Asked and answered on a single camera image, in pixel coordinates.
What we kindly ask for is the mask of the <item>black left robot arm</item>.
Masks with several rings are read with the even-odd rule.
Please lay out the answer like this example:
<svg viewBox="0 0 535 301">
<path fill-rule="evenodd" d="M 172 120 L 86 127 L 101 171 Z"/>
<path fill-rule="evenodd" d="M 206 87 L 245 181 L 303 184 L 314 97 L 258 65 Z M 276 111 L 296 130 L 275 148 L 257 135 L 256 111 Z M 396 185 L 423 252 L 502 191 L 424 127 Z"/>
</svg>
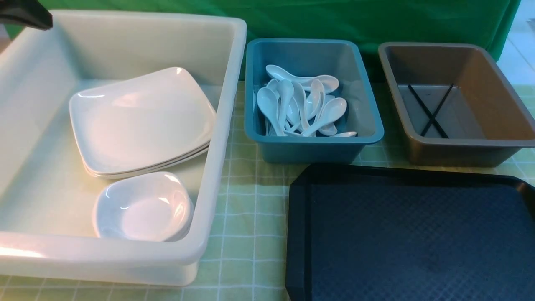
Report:
<svg viewBox="0 0 535 301">
<path fill-rule="evenodd" d="M 38 0 L 2 0 L 0 22 L 44 31 L 54 26 L 52 14 Z"/>
</svg>

